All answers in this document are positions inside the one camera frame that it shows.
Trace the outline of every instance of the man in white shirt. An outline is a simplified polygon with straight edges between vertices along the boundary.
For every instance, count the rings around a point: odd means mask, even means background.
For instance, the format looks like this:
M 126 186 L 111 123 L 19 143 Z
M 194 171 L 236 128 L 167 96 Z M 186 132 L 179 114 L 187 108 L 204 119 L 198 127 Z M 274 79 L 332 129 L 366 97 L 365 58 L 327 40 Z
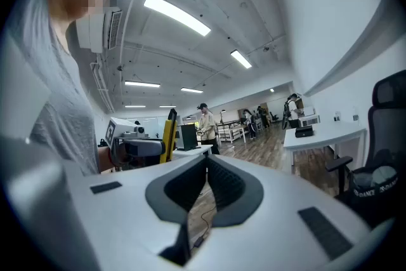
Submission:
M 200 117 L 202 145 L 213 145 L 213 147 L 211 147 L 211 152 L 220 155 L 217 146 L 216 125 L 214 123 L 213 113 L 209 111 L 205 103 L 201 103 L 199 109 L 202 111 L 202 116 Z
M 296 106 L 295 101 L 297 99 L 298 99 L 297 94 L 293 93 L 291 95 L 291 98 L 287 101 L 287 104 L 289 106 L 289 112 L 291 113 L 291 116 L 289 117 L 288 121 L 292 129 L 300 127 L 299 115 L 302 114 L 302 110 L 298 109 L 298 107 Z

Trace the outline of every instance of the gray t-shirt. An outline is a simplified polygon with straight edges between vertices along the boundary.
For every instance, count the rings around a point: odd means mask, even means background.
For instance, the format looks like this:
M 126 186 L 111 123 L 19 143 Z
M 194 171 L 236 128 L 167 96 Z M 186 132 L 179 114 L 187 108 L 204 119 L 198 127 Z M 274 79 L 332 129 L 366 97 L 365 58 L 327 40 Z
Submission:
M 93 111 L 81 86 L 77 63 L 51 26 L 48 0 L 18 0 L 6 28 L 51 93 L 30 139 L 76 162 L 84 175 L 98 173 Z

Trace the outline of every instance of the black cable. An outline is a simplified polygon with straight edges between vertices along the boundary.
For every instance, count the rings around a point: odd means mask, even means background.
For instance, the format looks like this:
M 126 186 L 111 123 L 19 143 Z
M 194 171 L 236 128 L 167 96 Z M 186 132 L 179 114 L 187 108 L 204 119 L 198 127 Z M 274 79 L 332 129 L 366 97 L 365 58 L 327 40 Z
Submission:
M 203 215 L 205 215 L 206 213 L 209 213 L 210 211 L 213 211 L 214 209 L 216 209 L 216 206 L 214 206 L 213 208 L 211 208 L 209 211 L 206 211 L 205 213 L 202 213 L 202 215 L 200 216 L 200 217 L 204 220 L 204 222 L 207 224 L 207 228 L 206 228 L 206 230 L 204 231 L 204 233 L 203 233 L 203 235 L 202 235 L 201 237 L 204 236 L 204 234 L 209 230 L 209 227 L 210 227 L 210 226 L 209 226 L 209 223 L 207 222 L 207 220 L 203 218 Z

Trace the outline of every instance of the black box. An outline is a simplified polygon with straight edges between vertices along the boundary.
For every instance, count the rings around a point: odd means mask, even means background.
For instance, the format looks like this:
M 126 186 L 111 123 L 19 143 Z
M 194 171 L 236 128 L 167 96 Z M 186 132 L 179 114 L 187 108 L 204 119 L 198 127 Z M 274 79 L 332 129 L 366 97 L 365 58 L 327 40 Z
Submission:
M 296 128 L 294 135 L 296 136 L 296 138 L 302 138 L 304 136 L 313 136 L 313 127 L 304 126 L 302 128 Z

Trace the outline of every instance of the person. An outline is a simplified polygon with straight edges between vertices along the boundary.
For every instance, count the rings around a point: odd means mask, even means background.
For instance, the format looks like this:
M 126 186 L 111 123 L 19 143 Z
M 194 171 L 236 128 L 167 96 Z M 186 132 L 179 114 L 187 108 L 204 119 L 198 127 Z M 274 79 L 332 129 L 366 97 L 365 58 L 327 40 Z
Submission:
M 202 145 L 213 145 L 213 147 L 211 147 L 212 154 L 220 155 L 216 139 L 216 125 L 214 121 L 214 115 L 212 112 L 209 111 L 205 103 L 201 103 L 199 105 L 199 109 L 202 112 L 202 116 L 200 117 Z
M 255 122 L 252 121 L 252 114 L 249 110 L 245 109 L 244 115 L 246 117 L 249 134 L 251 136 L 250 140 L 256 139 L 255 129 L 254 129 L 254 125 L 253 125 Z
M 4 42 L 17 44 L 11 55 L 21 55 L 49 90 L 30 139 L 75 162 L 84 175 L 114 165 L 109 147 L 96 145 L 92 107 L 65 33 L 72 22 L 96 12 L 107 1 L 17 0 L 2 35 Z M 118 159 L 128 159 L 123 145 L 118 149 Z
M 268 120 L 266 119 L 265 109 L 263 109 L 261 106 L 258 106 L 258 113 L 259 113 L 259 116 L 261 118 L 262 125 L 266 129 L 267 127 L 269 127 L 269 123 L 268 123 Z
M 297 94 L 293 93 L 287 101 L 289 112 L 291 113 L 291 116 L 288 118 L 288 121 L 292 129 L 300 127 L 299 115 L 302 114 L 302 110 L 296 107 L 295 101 L 297 99 L 298 99 Z

